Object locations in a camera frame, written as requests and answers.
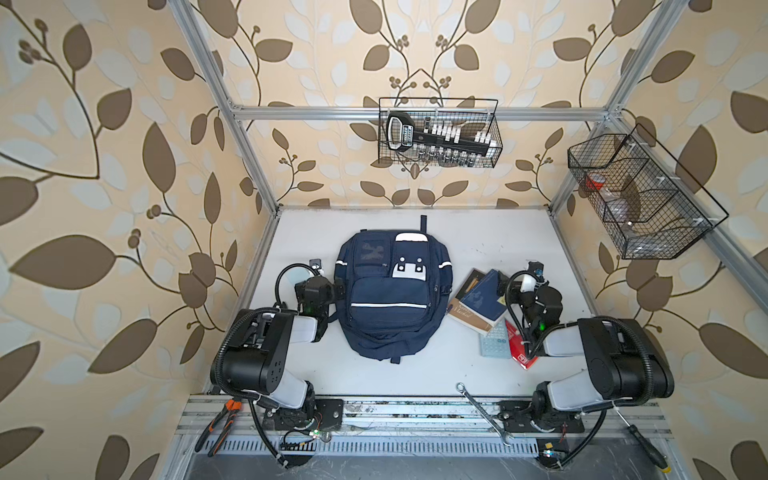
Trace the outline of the navy blue student backpack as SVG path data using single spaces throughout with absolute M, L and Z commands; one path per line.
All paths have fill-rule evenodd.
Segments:
M 453 267 L 447 247 L 427 231 L 361 230 L 339 251 L 335 312 L 360 356 L 398 364 L 425 348 L 447 312 Z

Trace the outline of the brown cover book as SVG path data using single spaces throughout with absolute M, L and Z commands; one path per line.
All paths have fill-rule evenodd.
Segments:
M 461 286 L 455 292 L 455 295 L 450 299 L 446 310 L 446 316 L 479 334 L 486 336 L 491 331 L 492 325 L 462 303 L 464 296 L 469 293 L 479 281 L 484 278 L 484 276 L 485 273 L 477 269 L 473 269 L 468 274 Z

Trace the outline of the dark blue book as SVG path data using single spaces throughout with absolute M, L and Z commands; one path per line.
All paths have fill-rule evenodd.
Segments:
M 506 311 L 499 293 L 500 280 L 500 272 L 496 269 L 487 273 L 473 269 L 457 298 L 476 317 L 488 324 L 495 324 Z

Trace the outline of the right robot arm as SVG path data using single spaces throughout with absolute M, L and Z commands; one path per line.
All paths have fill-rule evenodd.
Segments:
M 597 413 L 591 430 L 568 452 L 545 447 L 539 457 L 543 467 L 568 467 L 597 436 L 610 411 L 673 394 L 669 364 L 637 321 L 598 315 L 561 322 L 562 295 L 544 278 L 542 264 L 532 262 L 524 271 L 501 276 L 497 292 L 510 316 L 511 356 L 523 369 L 543 358 L 585 362 L 578 373 L 539 383 L 528 406 L 498 416 L 543 433 L 565 434 L 582 415 Z

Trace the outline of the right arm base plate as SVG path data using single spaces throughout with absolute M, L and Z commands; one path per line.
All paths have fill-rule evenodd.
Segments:
M 584 433 L 585 427 L 577 412 L 555 410 L 553 407 L 533 406 L 530 400 L 502 400 L 496 418 L 509 433 Z

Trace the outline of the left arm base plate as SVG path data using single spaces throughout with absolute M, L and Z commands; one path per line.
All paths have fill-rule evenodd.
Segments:
M 343 422 L 344 401 L 340 398 L 307 400 L 300 409 L 271 409 L 263 414 L 267 430 L 338 431 Z

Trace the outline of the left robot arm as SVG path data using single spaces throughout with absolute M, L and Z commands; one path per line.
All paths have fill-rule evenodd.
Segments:
M 292 263 L 284 267 L 274 285 L 271 307 L 241 310 L 225 334 L 210 372 L 212 385 L 229 399 L 198 437 L 200 451 L 215 431 L 223 427 L 208 455 L 216 455 L 232 431 L 235 420 L 247 406 L 257 434 L 268 452 L 285 469 L 302 464 L 284 452 L 293 446 L 283 437 L 269 439 L 256 408 L 272 413 L 287 427 L 287 434 L 300 433 L 313 442 L 322 414 L 316 407 L 314 387 L 287 371 L 289 347 L 321 340 L 330 321 L 335 300 L 333 283 L 322 275 L 320 262 Z

